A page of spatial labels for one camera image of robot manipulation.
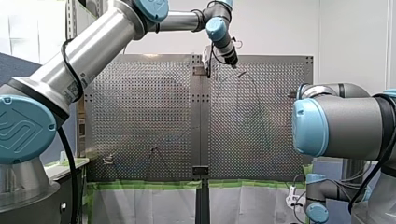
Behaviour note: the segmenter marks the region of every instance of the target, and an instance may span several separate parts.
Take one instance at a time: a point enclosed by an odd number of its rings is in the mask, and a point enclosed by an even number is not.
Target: wire
[[[70,175],[72,178],[72,217],[71,224],[77,223],[78,216],[78,181],[77,181],[77,169],[73,157],[72,148],[67,141],[66,134],[64,133],[64,129],[61,127],[58,130],[58,134],[61,137],[62,144],[64,145],[64,151],[66,152],[67,159],[69,160],[70,167]]]
[[[163,163],[163,166],[165,166],[166,171],[171,176],[172,181],[176,181],[176,179],[173,176],[173,173],[172,173],[171,169],[169,168],[168,164],[165,162],[165,159],[163,158],[163,154],[161,153],[160,149],[158,147],[155,147],[155,150],[157,151],[158,155],[160,156],[160,160]]]
[[[65,34],[65,39],[68,39],[69,38],[69,31],[68,31],[68,29],[67,29],[67,1],[65,2],[65,8],[64,8],[64,15],[65,15],[65,18],[64,18],[64,34]]]
[[[230,15],[230,22],[231,22],[231,20],[233,19],[233,13],[231,12],[230,7],[229,7],[226,3],[219,2],[219,1],[216,1],[216,0],[215,0],[215,1],[209,2],[209,3],[207,4],[207,7],[210,7],[210,5],[212,5],[212,3],[219,3],[219,4],[221,4],[222,6],[224,6],[225,9],[227,10],[228,14]]]
[[[209,56],[209,64],[208,66],[208,71],[207,71],[207,78],[212,77],[212,57],[213,57],[213,43],[212,43],[212,50],[210,51],[210,56]]]
[[[354,184],[343,183],[343,182],[336,181],[336,180],[334,180],[334,181],[335,181],[338,185],[343,186],[343,187],[345,187],[345,188],[349,188],[349,189],[359,189],[359,187],[361,186],[361,184],[356,184],[356,185],[354,185]]]
[[[222,64],[226,64],[226,65],[227,65],[227,63],[222,62],[222,61],[218,58],[218,56],[215,54],[214,48],[215,48],[215,43],[212,42],[212,50],[211,50],[210,56],[213,55],[213,56],[215,57],[216,61],[218,61],[219,63],[222,63]]]
[[[396,103],[388,95],[378,94],[378,95],[375,95],[374,97],[381,97],[381,98],[387,100],[392,105],[393,109],[396,110]],[[352,212],[352,207],[353,207],[354,203],[356,202],[356,200],[358,200],[359,196],[362,194],[363,190],[367,187],[367,185],[373,179],[373,177],[376,175],[376,173],[379,171],[379,169],[381,169],[381,167],[385,164],[385,162],[387,162],[388,159],[390,158],[390,156],[392,154],[393,147],[395,146],[395,143],[396,143],[396,128],[394,128],[394,130],[393,130],[392,137],[390,138],[390,141],[384,150],[384,154],[379,159],[379,161],[376,164],[376,166],[374,167],[373,171],[367,176],[367,178],[364,179],[363,183],[361,184],[361,187],[358,189],[358,192],[356,192],[355,196],[350,201],[350,203],[347,207],[349,213]]]
[[[293,186],[296,186],[297,178],[300,177],[300,176],[305,176],[305,175],[297,175],[297,176],[295,176],[294,179],[293,179]]]
[[[367,166],[367,168],[364,170],[364,167],[361,168],[360,171],[358,171],[358,173],[356,175],[353,175],[352,177],[348,178],[348,179],[342,179],[340,180],[341,182],[349,182],[352,180],[356,180],[358,178],[361,178],[362,176],[366,175],[367,172],[369,172],[371,165],[373,164],[372,161],[369,162],[369,165]]]
[[[82,218],[82,207],[83,207],[83,198],[84,198],[84,189],[85,189],[85,180],[86,180],[86,170],[84,169],[81,173],[81,193],[80,193],[80,198],[79,198],[79,207],[78,207],[78,216],[77,216],[77,222],[80,221]]]
[[[132,167],[132,168],[130,168],[130,167],[123,167],[122,165],[116,164],[116,163],[114,162],[114,168],[116,168],[116,169],[117,169],[117,168],[121,168],[121,169],[127,170],[128,172],[131,171],[131,172],[136,172],[136,173],[142,171],[143,169],[148,168],[148,171],[146,172],[146,176],[149,176],[150,173],[151,173],[151,160],[152,160],[152,158],[153,158],[153,156],[154,156],[154,153],[155,153],[156,151],[159,151],[158,146],[161,146],[162,144],[169,144],[169,143],[177,142],[177,141],[180,140],[183,136],[185,136],[185,135],[188,133],[188,131],[194,130],[194,129],[198,129],[198,128],[199,128],[199,127],[188,128],[188,129],[184,130],[184,131],[181,133],[181,135],[178,135],[176,138],[172,139],[171,141],[165,141],[165,140],[162,140],[162,141],[161,141],[161,139],[162,139],[167,133],[169,133],[169,132],[161,133],[160,136],[159,136],[158,138],[155,139],[155,141],[153,141],[153,142],[150,143],[150,144],[154,145],[154,147],[152,147],[152,148],[150,149],[150,153],[148,154],[148,156],[147,156],[145,159],[140,160],[141,162],[137,162],[136,165],[135,165],[134,167]]]
[[[122,51],[122,54],[125,54],[125,50],[126,50],[126,48],[128,48],[128,45],[129,45],[129,44],[127,44],[127,45],[125,46],[124,50]]]
[[[267,137],[268,134],[267,134],[267,132],[266,132],[266,130],[265,130],[265,122],[264,122],[264,118],[263,118],[263,116],[262,116],[262,114],[264,113],[264,111],[262,110],[262,101],[260,100],[259,90],[258,90],[258,88],[257,88],[256,82],[254,81],[254,78],[251,77],[249,73],[245,73],[244,76],[247,76],[247,77],[250,79],[250,81],[251,81],[251,83],[253,84],[253,86],[254,86],[254,93],[255,93],[255,96],[257,97],[257,101],[258,101],[260,122],[261,122],[261,124],[262,124],[262,129],[264,130],[264,141],[266,142],[265,145],[266,145],[266,146],[269,146],[268,137]],[[214,107],[219,103],[219,95],[220,95],[220,93],[222,92],[223,83],[224,83],[227,79],[229,79],[230,77],[237,77],[237,76],[234,75],[234,74],[228,75],[226,78],[224,78],[224,79],[219,83],[219,88],[218,88],[218,90],[217,90],[216,97],[215,97],[214,100],[213,100],[214,103],[213,103],[213,105],[212,105],[212,108],[214,108]]]
[[[78,101],[79,99],[81,99],[82,95],[84,94],[84,89],[82,88],[81,80],[79,79],[76,71],[70,64],[69,59],[66,55],[66,46],[72,40],[73,39],[67,39],[66,41],[64,41],[64,43],[62,44],[62,47],[61,47],[61,53],[62,53],[62,57],[64,58],[64,65],[66,66],[66,69],[69,71],[69,73],[73,76],[74,80],[76,81],[76,85],[77,85],[77,89],[78,89],[78,97],[73,101],[73,103],[74,103],[74,102]]]
[[[199,14],[201,14],[202,20],[203,20],[204,24],[206,24],[205,14],[204,14],[204,12],[203,12],[202,10],[200,10],[200,9],[193,9],[193,10],[191,10],[191,12],[198,12]]]
[[[303,198],[303,196],[306,194],[306,191],[304,193],[302,193],[300,195],[300,197],[298,197],[296,204],[293,206],[293,213],[294,216],[296,217],[297,221],[299,221],[302,224],[305,224],[305,222],[301,221],[298,217],[297,217],[297,213],[296,213],[296,206],[298,205],[298,202],[300,201],[301,198]]]
[[[330,182],[334,183],[335,186],[337,186],[341,191],[343,191],[343,193],[346,195],[346,197],[349,199],[349,201],[351,201],[351,197],[350,195],[347,193],[347,191],[345,190],[345,186],[340,185],[338,182],[334,181],[334,180],[330,180],[328,179]]]

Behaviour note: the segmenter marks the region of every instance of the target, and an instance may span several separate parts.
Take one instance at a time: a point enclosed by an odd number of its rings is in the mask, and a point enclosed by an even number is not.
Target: gray robot arm
[[[298,93],[299,100],[293,108],[295,149],[313,157],[380,161],[389,145],[395,124],[391,98],[396,95],[393,91],[386,91],[386,95],[388,97],[368,97],[362,88],[350,84],[302,86]],[[325,176],[309,175],[307,215],[315,223],[325,223],[328,216],[324,206],[326,198],[349,202],[355,196],[356,201],[360,202],[369,200],[371,195],[368,204],[369,207],[370,204],[373,206],[368,214],[371,213],[372,217],[393,216],[394,212],[392,214],[389,210],[394,201],[384,196],[386,192],[380,188],[389,188],[395,183],[394,179],[389,178],[396,176],[395,163],[395,154],[390,154],[382,168],[379,181],[382,185],[375,187],[373,193],[367,189],[357,194],[356,188],[341,191],[336,183]]]
[[[149,31],[206,28],[226,63],[236,65],[228,33],[232,0],[213,1],[202,15],[168,9],[167,0],[114,0],[108,12],[68,44],[64,55],[56,55],[31,76],[12,78],[0,87],[0,215],[3,206],[25,203],[59,188],[49,184],[39,155],[68,119],[68,107],[80,97],[81,89],[131,40],[140,40]]]

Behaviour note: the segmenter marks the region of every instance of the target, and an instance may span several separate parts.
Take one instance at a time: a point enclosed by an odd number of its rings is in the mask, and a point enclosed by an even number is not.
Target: blue joint cap
[[[326,175],[309,174],[309,175],[306,175],[305,183],[306,184],[315,184],[315,183],[325,181],[326,179],[327,179]]]
[[[385,90],[384,93],[390,97],[396,98],[396,89]]]
[[[56,130],[55,117],[39,102],[0,95],[0,164],[38,157],[50,146]]]
[[[218,2],[223,2],[233,8],[233,0],[218,0]]]
[[[311,203],[306,207],[306,215],[314,223],[326,223],[329,220],[329,211],[320,203]]]
[[[364,201],[364,202],[369,201],[372,193],[373,193],[373,191],[370,188],[370,186],[367,186],[366,191],[364,192],[364,196],[363,196],[363,198],[361,200]]]
[[[324,155],[329,144],[329,124],[315,99],[294,103],[292,126],[294,148],[299,153],[313,157]]]
[[[212,41],[220,41],[227,34],[227,26],[223,18],[215,17],[206,24],[206,31]]]
[[[169,13],[168,0],[135,0],[143,14],[155,23],[162,22]]]

